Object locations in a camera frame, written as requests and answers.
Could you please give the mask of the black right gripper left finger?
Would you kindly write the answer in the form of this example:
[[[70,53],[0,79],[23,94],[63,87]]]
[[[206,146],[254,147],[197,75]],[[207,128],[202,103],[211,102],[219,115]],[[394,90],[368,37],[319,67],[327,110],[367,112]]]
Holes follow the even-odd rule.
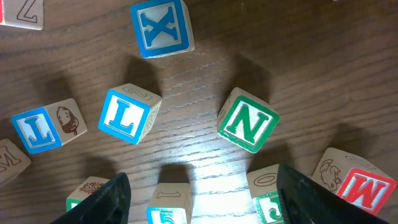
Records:
[[[131,186],[121,172],[52,224],[127,224]]]

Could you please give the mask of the blue L letter block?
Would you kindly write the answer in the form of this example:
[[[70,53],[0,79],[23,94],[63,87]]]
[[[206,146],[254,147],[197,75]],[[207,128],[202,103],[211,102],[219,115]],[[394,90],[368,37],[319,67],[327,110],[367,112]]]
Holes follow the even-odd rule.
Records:
[[[138,144],[151,130],[162,97],[127,83],[110,89],[104,101],[98,128],[130,144]]]

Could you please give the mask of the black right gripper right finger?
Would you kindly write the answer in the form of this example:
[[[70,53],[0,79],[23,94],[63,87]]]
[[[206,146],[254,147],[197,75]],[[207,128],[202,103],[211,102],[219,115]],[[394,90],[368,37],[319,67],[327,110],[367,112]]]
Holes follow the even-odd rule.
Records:
[[[278,168],[277,191],[285,223],[387,224],[285,164]]]

